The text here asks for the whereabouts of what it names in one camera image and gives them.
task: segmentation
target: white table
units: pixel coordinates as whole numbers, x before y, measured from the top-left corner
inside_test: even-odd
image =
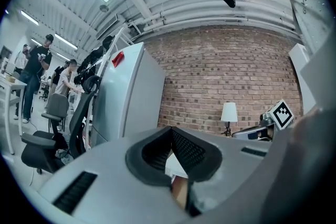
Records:
[[[0,74],[0,86],[4,88],[0,89],[0,102],[5,104],[5,129],[6,129],[6,136],[7,142],[9,147],[9,152],[14,154],[11,135],[9,133],[9,107],[19,103],[19,134],[22,136],[22,102],[23,102],[23,94],[24,89],[27,84],[19,81],[18,79],[15,80],[14,83],[11,83],[6,80],[6,75]],[[12,91],[19,90],[20,97],[17,97],[15,94],[12,94]]]

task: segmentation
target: black office chair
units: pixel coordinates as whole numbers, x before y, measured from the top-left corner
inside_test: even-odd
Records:
[[[86,151],[82,139],[82,121],[99,84],[99,76],[92,76],[85,82],[85,87],[83,87],[85,93],[82,94],[70,121],[69,153],[73,158],[77,158]],[[27,145],[21,155],[22,162],[29,167],[37,168],[39,173],[41,173],[41,169],[54,173],[63,167],[62,161],[55,157],[58,148],[53,137],[53,133],[42,131],[37,131],[33,135],[24,133],[21,140]]]

